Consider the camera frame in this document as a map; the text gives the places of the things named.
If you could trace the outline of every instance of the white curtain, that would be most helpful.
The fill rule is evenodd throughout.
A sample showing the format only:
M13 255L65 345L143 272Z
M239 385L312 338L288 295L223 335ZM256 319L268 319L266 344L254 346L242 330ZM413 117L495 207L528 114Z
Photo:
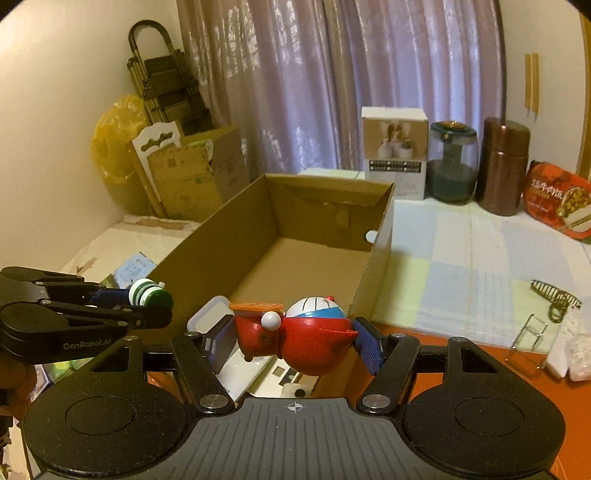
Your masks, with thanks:
M501 114L496 0L177 0L186 53L251 176L360 165L361 107L477 131Z

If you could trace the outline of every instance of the white box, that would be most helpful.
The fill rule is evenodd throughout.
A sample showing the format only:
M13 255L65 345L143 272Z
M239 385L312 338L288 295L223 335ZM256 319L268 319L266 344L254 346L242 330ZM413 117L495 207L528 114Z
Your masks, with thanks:
M423 200L427 172L429 121L419 108L364 106L365 178L396 184L396 198Z

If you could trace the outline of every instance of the green and white spool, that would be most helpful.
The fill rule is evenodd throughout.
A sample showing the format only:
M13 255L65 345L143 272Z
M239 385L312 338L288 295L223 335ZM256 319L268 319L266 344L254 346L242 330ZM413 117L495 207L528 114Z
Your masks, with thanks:
M133 283L129 289L129 303L137 306L163 306L173 308L173 298L163 286L142 278Z

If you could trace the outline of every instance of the copper canister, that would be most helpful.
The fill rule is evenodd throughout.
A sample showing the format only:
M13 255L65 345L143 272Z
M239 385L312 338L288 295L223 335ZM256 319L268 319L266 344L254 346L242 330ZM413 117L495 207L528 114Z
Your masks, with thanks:
M496 215L517 213L529 158L530 129L489 117L484 122L475 199Z

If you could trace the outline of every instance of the crosshair mark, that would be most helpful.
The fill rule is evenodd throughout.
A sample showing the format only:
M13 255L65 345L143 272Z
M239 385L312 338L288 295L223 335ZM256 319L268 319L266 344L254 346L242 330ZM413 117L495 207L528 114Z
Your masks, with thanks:
M304 409L305 406L303 406L301 403L298 403L295 401L293 403L290 403L288 406L286 406L286 408L289 408L292 412L297 413L300 410Z

